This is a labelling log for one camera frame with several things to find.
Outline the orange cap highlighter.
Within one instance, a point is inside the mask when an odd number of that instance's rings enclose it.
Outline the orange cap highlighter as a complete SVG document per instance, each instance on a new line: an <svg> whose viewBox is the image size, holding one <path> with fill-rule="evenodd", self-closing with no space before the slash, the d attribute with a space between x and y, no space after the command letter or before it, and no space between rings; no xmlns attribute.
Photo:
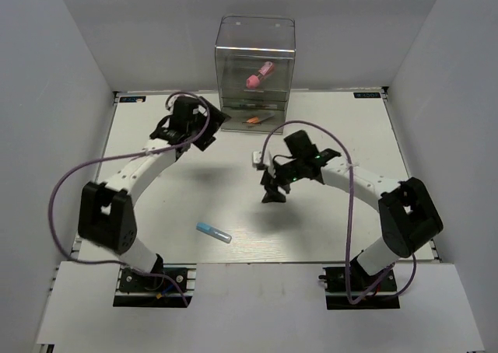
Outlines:
<svg viewBox="0 0 498 353"><path fill-rule="evenodd" d="M251 118L247 119L244 123L245 124L259 124L260 118L259 117L251 117Z"/></svg>

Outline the pink cap refill tube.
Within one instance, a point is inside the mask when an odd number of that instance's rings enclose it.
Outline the pink cap refill tube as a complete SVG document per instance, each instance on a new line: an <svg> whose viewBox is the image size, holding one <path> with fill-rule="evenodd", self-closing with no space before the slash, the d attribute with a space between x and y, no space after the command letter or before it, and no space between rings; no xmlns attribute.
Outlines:
<svg viewBox="0 0 498 353"><path fill-rule="evenodd" d="M266 61L255 75L251 75L246 80L247 89L256 89L261 83L267 79L274 71L275 64L271 61Z"/></svg>

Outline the clear acrylic drawer organizer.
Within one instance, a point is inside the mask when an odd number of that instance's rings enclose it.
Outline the clear acrylic drawer organizer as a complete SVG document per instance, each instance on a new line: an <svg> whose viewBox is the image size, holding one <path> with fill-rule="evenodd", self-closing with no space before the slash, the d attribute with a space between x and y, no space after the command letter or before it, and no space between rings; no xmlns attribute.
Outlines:
<svg viewBox="0 0 498 353"><path fill-rule="evenodd" d="M225 131L268 133L286 121L296 58L295 20L278 16L227 15L215 43L220 110L230 115ZM273 73L256 89L246 80L266 62ZM278 110L244 109L236 103L277 103ZM245 124L259 117L259 124Z"/></svg>

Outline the blue cap highlighter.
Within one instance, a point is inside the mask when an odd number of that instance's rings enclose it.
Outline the blue cap highlighter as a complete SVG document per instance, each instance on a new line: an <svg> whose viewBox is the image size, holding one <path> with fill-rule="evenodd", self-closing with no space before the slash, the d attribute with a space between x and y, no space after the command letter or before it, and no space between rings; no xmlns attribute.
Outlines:
<svg viewBox="0 0 498 353"><path fill-rule="evenodd" d="M232 236L226 232L223 232L212 225L206 224L204 222L198 222L196 225L196 229L199 232L203 232L204 234L216 238L224 243L230 243L232 240Z"/></svg>

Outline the red gel pen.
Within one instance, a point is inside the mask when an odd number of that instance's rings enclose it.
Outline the red gel pen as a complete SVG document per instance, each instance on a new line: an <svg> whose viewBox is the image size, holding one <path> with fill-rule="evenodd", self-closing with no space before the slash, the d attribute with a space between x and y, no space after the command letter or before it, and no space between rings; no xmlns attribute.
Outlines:
<svg viewBox="0 0 498 353"><path fill-rule="evenodd" d="M277 103L236 103L235 107L244 109L278 110Z"/></svg>

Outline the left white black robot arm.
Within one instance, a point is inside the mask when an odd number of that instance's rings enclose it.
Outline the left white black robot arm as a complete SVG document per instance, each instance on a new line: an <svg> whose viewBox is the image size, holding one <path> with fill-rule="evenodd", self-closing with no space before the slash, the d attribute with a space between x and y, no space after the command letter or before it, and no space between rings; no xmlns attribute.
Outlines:
<svg viewBox="0 0 498 353"><path fill-rule="evenodd" d="M140 152L129 156L128 163L105 181L83 187L79 209L79 236L114 254L116 263L130 267L148 290L163 284L163 259L138 238L135 203L190 147L205 151L231 118L191 93L170 95L165 107L167 115Z"/></svg>

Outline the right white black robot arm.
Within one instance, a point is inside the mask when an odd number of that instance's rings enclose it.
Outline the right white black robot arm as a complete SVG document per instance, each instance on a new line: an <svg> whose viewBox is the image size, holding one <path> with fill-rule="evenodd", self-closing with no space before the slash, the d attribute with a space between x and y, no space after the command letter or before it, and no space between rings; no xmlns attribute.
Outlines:
<svg viewBox="0 0 498 353"><path fill-rule="evenodd" d="M285 137L284 142L290 153L285 163L278 163L267 150L252 154L253 167L263 172L263 203L286 202L291 184L307 179L345 191L380 217L380 238L349 259L345 276L352 290L372 288L386 268L411 257L443 230L442 219L420 179L400 181L354 166L338 151L318 149L305 131Z"/></svg>

